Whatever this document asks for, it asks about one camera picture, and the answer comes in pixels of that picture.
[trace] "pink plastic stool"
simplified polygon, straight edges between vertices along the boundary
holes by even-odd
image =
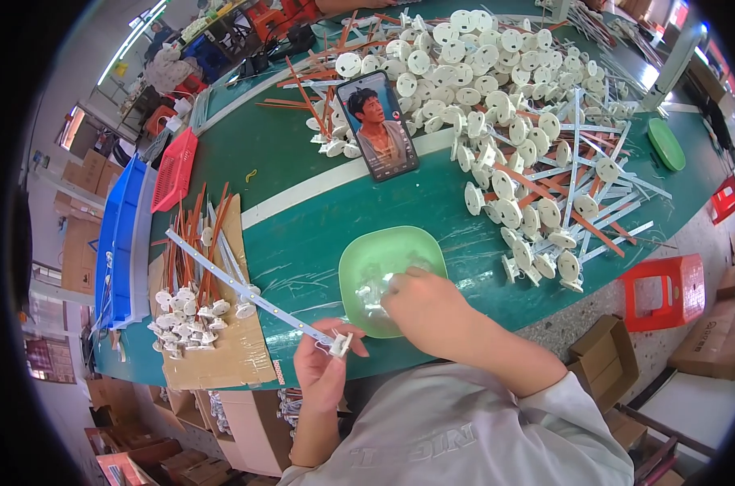
[[[635,280],[661,277],[662,305],[650,316],[635,312]],[[688,324],[705,310],[705,271],[699,254],[645,260],[619,277],[626,290],[626,328],[629,332],[667,329]]]

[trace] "chair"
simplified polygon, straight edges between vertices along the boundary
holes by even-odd
[[[662,305],[650,316],[635,311],[635,281],[661,277]],[[688,324],[705,310],[705,271],[699,254],[645,260],[619,277],[626,295],[626,328],[629,332],[667,329]]]
[[[716,210],[716,217],[712,219],[713,225],[718,225],[735,212],[735,174],[723,181],[710,202]]]

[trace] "white shirt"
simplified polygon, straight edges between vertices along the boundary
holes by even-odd
[[[629,486],[633,478],[632,460],[574,374],[516,400],[494,375],[447,363],[384,384],[327,462],[291,466],[278,486]]]

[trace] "red plastic basket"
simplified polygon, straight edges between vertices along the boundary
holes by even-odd
[[[168,211],[187,196],[192,161],[197,148],[198,137],[192,133],[190,127],[162,152],[155,195],[151,199],[151,212]]]

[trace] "cardboard sheet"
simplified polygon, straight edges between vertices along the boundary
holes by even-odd
[[[241,229],[241,200],[238,195],[233,196],[227,209],[222,231],[236,255],[241,271],[248,275]],[[152,315],[155,315],[155,308],[159,312],[154,295],[162,282],[159,273],[161,268],[156,275],[152,275],[152,266],[156,261],[149,268],[149,286],[157,287],[149,290]],[[220,268],[225,268],[219,251],[215,252],[214,262]],[[218,280],[217,286],[219,295],[234,306],[237,297],[232,289]],[[178,361],[163,353],[162,372],[169,387],[176,390],[201,390],[259,384],[276,379],[258,316],[255,314],[248,319],[238,320],[235,311],[231,310],[222,318],[227,322],[227,328],[219,331],[219,338],[214,342],[215,350],[185,351],[184,359]]]

